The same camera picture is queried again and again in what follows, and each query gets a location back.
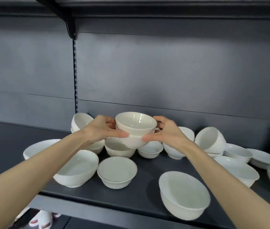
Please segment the hand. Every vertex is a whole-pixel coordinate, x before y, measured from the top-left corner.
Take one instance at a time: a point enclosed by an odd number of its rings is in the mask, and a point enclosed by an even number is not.
[[[154,116],[153,118],[160,121],[157,123],[157,128],[162,128],[162,130],[155,130],[155,133],[144,135],[142,141],[164,142],[178,151],[181,150],[182,146],[189,148],[196,146],[194,142],[183,134],[174,121],[163,116]]]
[[[129,136],[125,131],[116,130],[115,125],[116,121],[112,117],[98,115],[80,132],[85,134],[90,144],[108,137],[125,138]]]

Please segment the left hand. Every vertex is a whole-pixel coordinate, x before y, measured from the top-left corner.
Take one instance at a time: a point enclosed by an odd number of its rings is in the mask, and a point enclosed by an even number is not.
[[[82,128],[83,132],[90,143],[101,141],[108,137],[125,138],[129,134],[125,131],[115,129],[116,121],[112,117],[98,115],[86,127]]]

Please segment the shelf bracket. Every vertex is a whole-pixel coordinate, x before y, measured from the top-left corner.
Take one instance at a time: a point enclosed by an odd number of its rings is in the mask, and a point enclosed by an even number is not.
[[[76,40],[76,26],[75,18],[72,16],[71,11],[68,8],[61,7],[55,0],[36,0],[46,9],[53,12],[56,16],[62,19],[66,23],[69,37]]]

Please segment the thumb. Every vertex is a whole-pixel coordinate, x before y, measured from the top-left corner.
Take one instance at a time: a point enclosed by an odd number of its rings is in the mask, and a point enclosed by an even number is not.
[[[111,128],[108,130],[107,134],[108,134],[108,137],[118,137],[118,138],[126,138],[129,136],[129,134],[125,131],[111,129]]]
[[[142,141],[159,141],[159,142],[162,142],[162,140],[161,140],[161,132],[146,134],[141,138],[141,140]]]

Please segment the forearm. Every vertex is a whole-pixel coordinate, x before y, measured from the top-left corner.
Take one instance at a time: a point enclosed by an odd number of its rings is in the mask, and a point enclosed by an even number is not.
[[[181,146],[194,168],[238,229],[269,229],[270,204],[215,162],[197,145]]]
[[[0,174],[0,228],[7,226],[87,143],[83,134],[73,133]]]

